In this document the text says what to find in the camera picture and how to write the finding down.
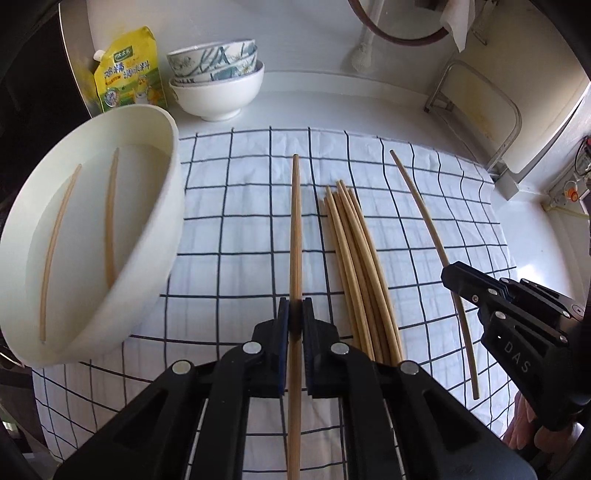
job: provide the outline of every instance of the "stacked bowls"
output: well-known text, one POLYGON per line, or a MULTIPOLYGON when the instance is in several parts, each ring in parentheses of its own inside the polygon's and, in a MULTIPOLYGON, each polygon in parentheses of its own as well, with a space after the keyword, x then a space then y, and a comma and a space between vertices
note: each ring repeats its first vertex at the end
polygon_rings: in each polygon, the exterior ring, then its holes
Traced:
POLYGON ((259 92, 264 65, 255 41, 208 43, 172 51, 166 56, 174 77, 169 85, 183 110, 207 121, 240 113, 259 92))

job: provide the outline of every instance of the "bamboo stick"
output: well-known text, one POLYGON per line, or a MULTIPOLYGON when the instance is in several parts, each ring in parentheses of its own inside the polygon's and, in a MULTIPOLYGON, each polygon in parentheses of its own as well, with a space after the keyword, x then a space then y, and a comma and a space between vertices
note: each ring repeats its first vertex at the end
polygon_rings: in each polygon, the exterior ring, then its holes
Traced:
POLYGON ((394 335, 396 335, 396 340, 398 342, 398 350, 400 351, 401 359, 404 359, 404 350, 402 348, 402 339, 400 332, 398 330, 398 325, 396 324, 396 316, 394 314, 394 308, 392 306, 392 301, 390 299, 390 292, 388 290, 388 283, 386 282, 386 276, 384 275, 384 270, 382 269, 382 264, 379 261, 378 251, 375 248, 374 239, 369 232, 369 228, 367 223, 365 222, 365 217, 363 216, 363 212, 361 211, 361 205, 359 204, 357 197, 354 195, 351 189, 347 190, 349 194, 349 198, 353 207, 355 208, 355 212, 357 213, 357 217, 359 219, 359 223, 361 224, 361 228, 365 234, 365 239, 367 240, 369 251, 371 252, 371 256, 374 259, 375 269, 378 273, 378 278, 380 285, 382 287, 382 292, 384 294, 384 298, 386 299, 386 306, 388 307, 388 312, 390 313, 390 321, 392 322, 392 327, 394 328, 394 335))
POLYGON ((105 207, 105 272, 107 286, 111 288, 116 280, 115 253, 113 252, 113 215, 115 212, 115 188, 117 184, 117 169, 119 167, 119 147, 113 153, 111 169, 109 170, 109 185, 107 187, 107 199, 105 207))
MULTIPOLYGON (((435 245, 435 249, 437 250, 439 260, 441 261, 442 266, 448 266, 449 259, 447 258, 447 254, 445 252, 445 249, 443 248, 443 244, 441 242, 441 239, 439 238, 433 220, 431 220, 431 216, 429 215, 427 206, 423 201, 423 197, 421 197, 421 194, 417 190, 417 187, 414 184, 412 178, 408 174, 406 168, 404 168, 404 165, 402 164, 394 150, 390 150, 390 155, 392 155, 392 158, 396 162, 398 170, 402 174, 402 177, 404 178, 404 181, 406 182, 408 189, 410 190, 410 193, 413 195, 414 201, 416 202, 417 207, 420 210, 421 215, 423 216, 423 220, 425 220, 425 224, 427 225, 427 229, 429 230, 429 234, 431 235, 431 239, 433 240, 433 244, 435 245)), ((478 400, 478 398, 480 398, 480 392, 478 388, 478 370, 476 369, 476 359, 474 358, 474 348, 472 346, 472 338, 470 337, 470 329, 468 327, 468 321, 466 319, 466 311, 464 310, 462 299, 458 294, 452 292, 452 299, 453 304, 455 305, 457 310, 457 316, 460 320, 460 328, 462 329, 464 344, 466 345, 468 367, 470 369, 470 378, 472 382, 472 396, 474 397, 474 400, 478 400)))
POLYGON ((331 217, 335 223, 336 236, 339 241, 341 253, 343 254, 343 266, 345 268, 346 277, 349 282, 351 301, 355 311, 355 319, 358 320, 357 328, 359 331, 359 344, 361 345, 361 350, 366 352, 367 356, 371 360, 374 360, 374 349, 371 346, 371 338, 369 336, 369 328, 367 324, 367 318, 365 316, 365 310, 363 309, 363 300, 361 298, 361 291, 359 289, 359 281, 355 275, 355 268, 353 267, 351 252, 349 250, 349 245, 347 244, 347 239, 343 230, 343 223, 339 217, 339 213, 336 209, 335 199, 333 198, 329 187, 326 187, 326 205, 329 208, 331 217))
POLYGON ((346 199, 343 200, 341 196, 337 193, 334 195, 335 204, 337 212, 339 212, 340 221, 343 225, 343 231, 345 232, 345 238, 347 240, 347 245, 349 246, 349 251, 351 252, 351 260, 353 261, 353 269, 355 270, 355 275, 357 276, 357 281, 359 283, 359 291, 361 292, 361 299, 363 301, 363 309, 365 310, 365 317, 368 324, 369 329, 369 345, 374 353, 375 361, 383 364, 384 363, 384 355, 382 354, 382 345, 379 340, 378 330, 376 328, 376 321, 374 310, 372 308, 371 302, 371 295, 368 290, 367 282, 365 281, 365 275, 363 274, 363 265, 361 260, 359 259, 359 253, 357 249, 357 245, 355 244, 355 239, 353 237, 353 233, 351 233, 351 227, 347 220, 347 216, 345 214, 345 207, 343 206, 343 201, 347 201, 346 199))
POLYGON ((70 177, 70 183, 66 187, 66 192, 64 197, 61 200, 60 209, 57 211, 56 222, 53 224, 53 230, 51 231, 51 237, 49 240, 49 246, 47 248, 47 256, 45 257, 45 268, 43 269, 43 282, 41 283, 41 307, 40 307, 40 314, 39 314, 39 338, 44 343, 47 340, 47 325, 46 325, 46 315, 47 315, 47 289, 49 288, 49 275, 51 273, 51 262, 53 261, 53 254, 56 250, 57 245, 57 237, 60 234, 60 227, 61 221, 64 219, 64 214, 66 212, 66 207, 68 205, 68 201, 70 200, 70 196, 72 195, 72 190, 74 189, 74 184, 78 179, 78 175, 80 174, 80 170, 82 169, 82 165, 78 164, 74 173, 70 177))
MULTIPOLYGON (((339 189, 340 195, 344 199, 348 199, 343 184, 338 183, 337 188, 339 189)), ((382 292, 382 287, 379 282, 378 274, 376 273, 374 259, 372 258, 367 243, 364 240, 365 236, 363 234, 363 231, 357 223, 355 213, 353 212, 353 206, 349 203, 349 201, 343 202, 343 204, 345 206, 345 212, 347 214, 347 217, 349 218, 349 223, 351 224, 353 230, 353 235, 358 243, 361 258, 363 259, 363 262, 367 265, 369 279, 371 281, 371 287, 375 293, 375 297, 378 302, 379 314, 384 323, 384 329, 386 330, 386 337, 388 339, 388 346, 390 350, 390 358, 392 359, 395 365, 398 365, 402 361, 402 357, 400 355, 400 351, 398 350, 398 342, 396 340, 396 335, 394 333, 394 327, 392 326, 392 322, 389 320, 388 306, 386 305, 386 299, 384 297, 384 293, 382 292)))
POLYGON ((355 310, 353 309, 353 303, 351 301, 351 291, 349 288, 349 280, 347 279, 347 273, 345 272, 345 265, 343 264, 343 253, 340 250, 339 240, 336 238, 336 231, 335 231, 335 222, 332 218, 332 214, 330 213, 330 209, 327 206, 324 206, 324 211, 328 216, 328 223, 330 225, 330 233, 332 234, 333 238, 333 245, 335 246, 335 253, 336 253, 336 263, 339 269, 339 277, 341 279, 341 283, 343 284, 343 291, 345 292, 345 303, 347 305, 347 314, 349 316, 350 325, 351 325, 351 334, 353 336, 353 346, 355 348, 361 348, 361 344, 359 343, 359 331, 357 329, 357 320, 355 319, 355 310))
MULTIPOLYGON (((342 182, 343 188, 345 188, 344 182, 342 180, 339 180, 339 182, 342 182)), ((352 205, 351 199, 349 198, 350 192, 346 188, 345 188, 345 193, 347 194, 346 195, 347 198, 343 199, 342 201, 350 202, 350 204, 352 205)), ((361 227, 361 221, 359 219, 359 215, 355 211, 353 211, 353 212, 355 213, 355 219, 357 221, 357 224, 361 227)), ((366 265, 364 262, 362 262, 361 270, 362 270, 361 275, 363 275, 366 285, 371 286, 371 281, 369 279, 370 273, 368 270, 368 265, 366 265)), ((379 342, 380 348, 382 350, 382 357, 384 360, 383 363, 385 365, 393 365, 394 363, 390 357, 390 348, 388 345, 388 338, 386 337, 386 329, 384 328, 384 323, 390 322, 390 318, 387 318, 386 320, 384 320, 381 317, 379 307, 378 307, 378 299, 376 298, 375 292, 373 291, 373 289, 369 288, 368 293, 369 293, 369 302, 371 304, 371 308, 374 313, 374 324, 375 324, 375 331, 377 334, 377 338, 373 339, 374 344, 375 344, 375 342, 379 342)))
POLYGON ((301 436, 301 193, 300 158, 293 156, 291 173, 291 238, 290 238, 290 341, 289 405, 287 435, 287 478, 300 477, 301 436))

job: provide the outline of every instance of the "thin wooden stick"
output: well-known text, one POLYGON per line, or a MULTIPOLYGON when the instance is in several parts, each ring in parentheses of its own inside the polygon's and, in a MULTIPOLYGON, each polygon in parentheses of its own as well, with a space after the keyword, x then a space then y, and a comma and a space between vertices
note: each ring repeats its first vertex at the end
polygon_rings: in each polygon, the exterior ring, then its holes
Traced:
POLYGON ((351 301, 351 291, 349 288, 349 280, 347 279, 347 273, 345 272, 345 265, 343 264, 343 253, 340 250, 339 240, 336 238, 335 222, 330 213, 330 209, 324 205, 321 200, 320 204, 324 206, 324 211, 329 218, 330 233, 333 238, 333 245, 335 246, 336 262, 339 268, 339 277, 343 284, 343 291, 345 292, 345 303, 347 305, 347 314, 349 315, 349 323, 351 325, 351 334, 353 336, 353 346, 355 348, 361 348, 359 343, 359 331, 357 330, 357 320, 355 319, 355 310, 353 309, 353 302, 351 301))
MULTIPOLYGON (((347 194, 345 193, 345 189, 343 188, 342 184, 337 184, 337 188, 339 189, 340 195, 344 199, 348 199, 347 194)), ((367 243, 364 241, 364 234, 359 226, 355 213, 353 211, 353 206, 347 202, 343 202, 345 206, 345 212, 347 217, 349 218, 349 223, 351 224, 353 235, 355 236, 355 240, 359 246, 359 252, 361 253, 361 258, 363 262, 367 265, 367 270, 369 273, 369 279, 371 281, 372 289, 374 290, 376 301, 378 302, 378 310, 380 317, 384 323, 384 329, 386 330, 386 337, 388 338, 388 346, 390 349, 390 358, 395 365, 398 365, 402 361, 402 357, 400 355, 400 351, 398 350, 398 342, 396 340, 396 335, 394 333, 394 328, 392 327, 392 322, 390 321, 390 315, 388 312, 388 306, 386 305, 386 299, 384 297, 384 293, 382 292, 382 287, 379 283, 378 274, 376 273, 375 266, 373 265, 374 259, 369 252, 369 248, 367 243)))
MULTIPOLYGON (((343 188, 345 188, 345 184, 342 180, 339 180, 339 182, 341 182, 343 184, 343 188)), ((353 205, 350 196, 350 192, 345 188, 345 193, 347 194, 346 199, 344 199, 344 202, 350 202, 351 205, 353 205)), ((358 223, 358 225, 361 227, 361 220, 359 219, 359 215, 353 211, 355 213, 355 218, 356 221, 358 223)), ((368 268, 371 268, 371 265, 366 265, 365 263, 362 264, 362 270, 363 270, 363 276, 365 277, 365 283, 367 285, 371 285, 371 280, 369 279, 369 270, 368 268)), ((380 347, 382 349, 382 356, 384 358, 384 364, 385 365, 394 365, 394 362, 392 361, 391 357, 390 357, 390 347, 388 344, 388 338, 386 336, 386 328, 384 328, 384 324, 386 322, 391 322, 390 318, 387 319, 383 319, 380 315, 379 312, 379 307, 378 307, 378 299, 375 296, 375 292, 370 288, 369 289, 369 299, 370 299, 370 303, 372 305, 372 310, 374 312, 374 317, 375 317, 375 329, 376 332, 378 334, 378 338, 377 341, 380 344, 380 347)))
POLYGON ((382 264, 379 261, 378 251, 375 248, 374 239, 369 232, 369 228, 367 223, 365 222, 365 217, 363 216, 363 212, 361 211, 361 205, 357 200, 357 197, 351 191, 351 189, 347 190, 349 194, 349 198, 351 203, 353 203, 353 207, 355 208, 355 212, 357 213, 357 217, 359 219, 359 223, 361 224, 361 228, 365 234, 365 239, 367 240, 369 251, 371 252, 371 256, 374 259, 375 269, 378 273, 378 278, 380 285, 382 286, 382 292, 384 294, 384 298, 386 299, 386 305, 388 307, 388 311, 390 313, 390 321, 392 322, 392 327, 394 328, 394 334, 396 335, 396 340, 398 342, 398 350, 400 351, 400 356, 404 359, 404 350, 402 348, 402 339, 400 335, 400 331, 398 330, 398 325, 396 324, 396 316, 394 314, 394 308, 392 306, 392 300, 390 299, 390 293, 388 290, 388 282, 386 282, 386 276, 384 275, 384 270, 382 269, 382 264))
MULTIPOLYGON (((416 202, 417 207, 420 210, 421 215, 423 216, 423 220, 425 220, 425 224, 427 225, 427 229, 429 230, 429 234, 431 235, 431 239, 433 240, 433 244, 435 245, 435 249, 437 250, 439 260, 441 261, 442 266, 448 266, 449 259, 447 258, 447 254, 445 252, 445 249, 443 248, 443 244, 441 242, 441 239, 439 238, 437 229, 433 224, 433 220, 431 220, 431 216, 429 215, 427 206, 423 201, 423 197, 421 197, 421 194, 417 190, 417 186, 414 184, 412 178, 408 174, 406 168, 404 168, 404 165, 402 164, 394 150, 390 150, 390 155, 392 155, 392 158, 396 162, 398 170, 402 174, 402 177, 404 178, 404 181, 406 182, 407 187, 410 190, 410 193, 413 195, 414 201, 416 202)), ((476 359, 474 358, 472 338, 470 337, 470 329, 468 327, 468 321, 466 319, 466 310, 464 310, 462 299, 458 294, 452 292, 452 299, 453 304, 455 305, 457 310, 457 316, 460 320, 460 327, 462 329, 462 336, 464 337, 464 344, 466 345, 468 367, 470 369, 470 378, 472 382, 472 396, 474 397, 474 400, 478 400, 478 398, 480 398, 480 391, 478 388, 478 370, 476 369, 476 359)))
POLYGON ((349 225, 349 222, 347 221, 345 207, 343 207, 343 199, 338 194, 334 196, 334 199, 336 203, 337 212, 339 212, 341 224, 343 225, 343 231, 345 232, 347 245, 349 245, 351 260, 353 261, 353 269, 355 270, 357 281, 359 282, 359 291, 361 292, 363 309, 365 310, 365 318, 369 329, 368 343, 371 348, 371 351, 373 351, 374 353, 375 361, 377 361, 380 364, 383 364, 384 356, 382 354, 382 345, 379 341, 378 330, 375 325, 375 315, 374 310, 372 308, 371 296, 369 294, 368 286, 365 281, 365 276, 363 274, 363 265, 361 263, 361 260, 359 259, 359 253, 357 252, 355 239, 353 238, 353 234, 351 233, 351 227, 349 225))
POLYGON ((359 331, 359 344, 362 347, 361 350, 366 352, 368 357, 375 359, 374 349, 371 346, 371 339, 369 336, 368 322, 363 308, 361 291, 359 289, 359 281, 357 275, 355 275, 355 268, 353 267, 353 260, 351 259, 351 252, 349 250, 349 245, 347 244, 343 224, 341 223, 339 212, 336 209, 335 199, 333 198, 329 187, 326 187, 326 205, 328 206, 331 217, 335 223, 336 236, 339 240, 341 253, 343 254, 343 266, 345 267, 349 288, 351 290, 351 301, 355 311, 355 319, 358 321, 357 328, 359 331))
POLYGON ((64 214, 66 213, 68 201, 70 200, 72 190, 74 189, 74 184, 78 179, 78 175, 80 174, 81 169, 82 165, 78 164, 76 166, 76 169, 74 170, 74 173, 70 177, 70 183, 68 184, 64 197, 61 200, 60 209, 57 211, 56 222, 53 224, 53 231, 51 232, 49 247, 47 248, 47 256, 45 257, 45 268, 43 269, 43 282, 41 283, 41 308, 39 314, 39 338, 43 343, 45 343, 45 340, 47 340, 47 289, 49 287, 51 262, 53 261, 53 253, 56 250, 57 237, 60 234, 61 221, 64 219, 64 214))
POLYGON ((289 405, 287 435, 287 478, 300 477, 301 436, 301 193, 300 158, 293 156, 291 173, 291 238, 290 238, 290 341, 289 405))
POLYGON ((119 147, 113 153, 111 169, 109 170, 109 186, 105 207, 105 272, 107 286, 111 288, 117 278, 115 273, 115 253, 113 251, 113 215, 115 212, 115 188, 117 184, 117 168, 119 167, 119 147))

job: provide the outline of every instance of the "finger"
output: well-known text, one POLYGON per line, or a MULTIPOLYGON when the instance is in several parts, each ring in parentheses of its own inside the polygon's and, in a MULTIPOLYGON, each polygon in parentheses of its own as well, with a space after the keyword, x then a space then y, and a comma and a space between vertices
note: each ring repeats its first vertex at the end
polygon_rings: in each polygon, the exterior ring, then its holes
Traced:
POLYGON ((525 406, 527 401, 522 395, 519 398, 519 407, 517 410, 517 423, 515 425, 516 434, 516 446, 518 450, 521 450, 529 442, 533 440, 534 429, 533 425, 527 420, 527 407, 525 406))
POLYGON ((572 424, 559 432, 551 432, 542 427, 534 436, 534 445, 544 453, 559 453, 567 448, 572 433, 572 424))
POLYGON ((530 402, 528 402, 527 400, 525 401, 525 413, 527 415, 527 421, 529 423, 533 422, 537 415, 534 412, 534 409, 531 408, 530 402))
POLYGON ((515 417, 511 420, 511 423, 507 427, 505 434, 503 435, 503 443, 505 445, 509 445, 511 442, 511 437, 513 436, 513 431, 515 430, 515 417))

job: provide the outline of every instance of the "white grid tablecloth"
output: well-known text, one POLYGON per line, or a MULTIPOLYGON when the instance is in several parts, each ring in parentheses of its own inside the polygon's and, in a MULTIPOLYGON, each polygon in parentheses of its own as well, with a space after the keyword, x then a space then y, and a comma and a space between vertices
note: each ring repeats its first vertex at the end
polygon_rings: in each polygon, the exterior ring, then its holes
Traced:
MULTIPOLYGON (((515 278, 489 201, 492 181, 466 160, 418 145, 310 128, 182 139, 183 236, 150 316, 115 351, 33 375, 53 455, 70 456, 176 360, 219 359, 250 340, 257 323, 275 317, 279 298, 289 292, 294 153, 301 157, 303 290, 313 299, 316 317, 334 323, 345 341, 351 338, 330 229, 319 206, 324 186, 343 179, 354 189, 378 249, 406 356, 501 434, 512 416, 515 387, 480 344, 476 308, 466 303, 481 391, 480 400, 472 400, 452 298, 391 148, 423 195, 450 261, 515 278)), ((285 478, 288 395, 251 401, 243 478, 285 478)), ((302 480, 346 478, 339 403, 301 395, 302 480)))

